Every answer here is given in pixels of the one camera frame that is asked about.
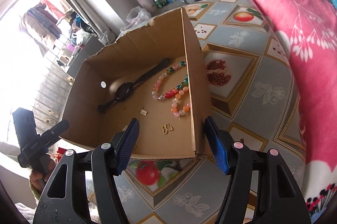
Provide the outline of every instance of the pink garment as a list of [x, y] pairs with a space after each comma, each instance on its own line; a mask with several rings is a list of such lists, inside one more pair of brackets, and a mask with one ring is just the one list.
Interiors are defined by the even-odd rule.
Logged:
[[337, 16], [327, 0], [253, 0], [282, 43], [301, 95], [304, 197], [337, 187]]
[[65, 17], [65, 13], [62, 13], [55, 5], [53, 5], [49, 0], [42, 0], [41, 3], [45, 3], [50, 11], [53, 13], [54, 17], [58, 20], [62, 17]]

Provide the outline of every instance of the bed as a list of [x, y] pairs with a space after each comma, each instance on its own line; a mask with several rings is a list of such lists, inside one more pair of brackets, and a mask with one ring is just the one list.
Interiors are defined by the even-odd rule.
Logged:
[[337, 16], [329, 0], [253, 0], [269, 20], [295, 75], [307, 144], [302, 193], [310, 214], [337, 190]]

